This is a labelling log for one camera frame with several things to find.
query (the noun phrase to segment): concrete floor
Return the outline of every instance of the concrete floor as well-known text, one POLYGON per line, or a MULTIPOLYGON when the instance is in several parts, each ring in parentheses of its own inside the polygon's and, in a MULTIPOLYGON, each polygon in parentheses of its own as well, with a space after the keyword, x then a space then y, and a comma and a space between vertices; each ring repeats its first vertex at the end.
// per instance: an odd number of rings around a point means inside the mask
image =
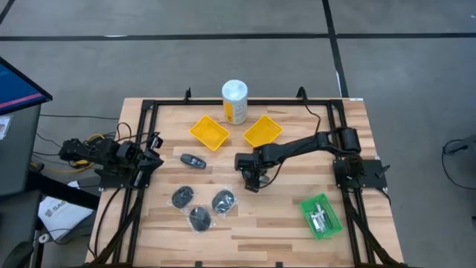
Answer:
MULTIPOLYGON (((338 34, 476 32, 470 0, 330 5, 338 34)), ((0 36, 269 32, 327 32, 321 1, 16 0, 0 25, 0 36)), ((405 261, 476 266, 476 193, 452 185, 440 163, 446 141, 476 133, 476 39, 338 45, 349 95, 365 99, 379 155, 392 165, 387 179, 405 261)), ((188 87, 193 96, 216 97, 231 78, 244 80, 251 96, 291 97, 299 86, 310 97, 339 96, 327 39, 0 42, 0 55, 54 96, 44 113, 118 117, 126 97, 178 97, 188 87)), ((38 131, 62 141, 114 130, 114 121, 41 118, 38 131)), ((35 149, 57 150, 41 140, 35 149)), ((464 152, 446 163, 455 180, 476 187, 473 158, 464 152)), ((80 265, 88 241, 48 244, 43 266, 80 265)))

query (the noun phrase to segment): green box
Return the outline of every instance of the green box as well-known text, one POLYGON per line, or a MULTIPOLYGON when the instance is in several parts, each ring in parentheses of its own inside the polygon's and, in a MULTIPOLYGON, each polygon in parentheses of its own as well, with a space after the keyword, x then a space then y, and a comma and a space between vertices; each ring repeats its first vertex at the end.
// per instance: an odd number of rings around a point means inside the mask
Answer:
POLYGON ((334 234, 342 231, 342 223, 335 215, 334 208, 330 204, 329 200, 327 199, 326 194, 319 194, 316 197, 311 199, 304 200, 300 203, 300 207, 303 210, 304 217, 309 224, 309 227, 316 239, 324 239, 333 236, 334 234), (312 223, 311 212, 317 212, 318 209, 316 207, 316 203, 321 205, 321 209, 325 211, 326 222, 324 225, 326 226, 325 232, 318 232, 315 227, 314 223, 312 223))

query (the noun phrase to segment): white container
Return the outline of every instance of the white container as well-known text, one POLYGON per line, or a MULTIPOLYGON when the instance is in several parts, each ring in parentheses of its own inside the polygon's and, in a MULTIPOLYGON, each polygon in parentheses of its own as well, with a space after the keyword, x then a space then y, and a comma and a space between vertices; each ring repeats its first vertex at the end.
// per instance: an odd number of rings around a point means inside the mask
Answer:
POLYGON ((240 80, 229 80, 222 87, 225 119, 231 124, 241 124, 248 113, 248 87, 240 80))

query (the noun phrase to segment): yellow bowl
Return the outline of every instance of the yellow bowl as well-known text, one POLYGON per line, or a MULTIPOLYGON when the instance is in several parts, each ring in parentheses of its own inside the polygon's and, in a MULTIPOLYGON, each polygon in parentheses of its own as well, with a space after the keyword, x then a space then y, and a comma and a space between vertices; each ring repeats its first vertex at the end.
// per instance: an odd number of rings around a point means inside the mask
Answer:
POLYGON ((220 124, 216 123, 207 115, 204 115, 202 119, 192 127, 190 133, 213 152, 218 150, 230 135, 224 127, 220 126, 220 124))
POLYGON ((267 115, 263 115, 254 125, 245 132, 245 139, 253 147, 273 142, 283 128, 267 115))

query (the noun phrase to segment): wrapped mouse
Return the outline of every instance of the wrapped mouse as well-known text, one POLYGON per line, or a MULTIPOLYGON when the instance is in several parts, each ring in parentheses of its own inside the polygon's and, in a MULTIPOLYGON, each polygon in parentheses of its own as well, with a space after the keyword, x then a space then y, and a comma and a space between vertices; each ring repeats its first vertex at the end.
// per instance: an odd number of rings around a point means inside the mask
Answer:
POLYGON ((186 212, 185 209, 192 202, 193 196, 195 196, 195 191, 190 186, 182 185, 173 193, 167 204, 186 212))
POLYGON ((211 227, 215 226, 206 205, 198 205, 187 212, 187 222, 192 227, 194 234, 206 232, 211 227))
POLYGON ((219 217, 225 218, 226 214, 237 204, 237 198, 231 192, 231 187, 224 187, 221 191, 216 193, 211 201, 212 209, 219 217))

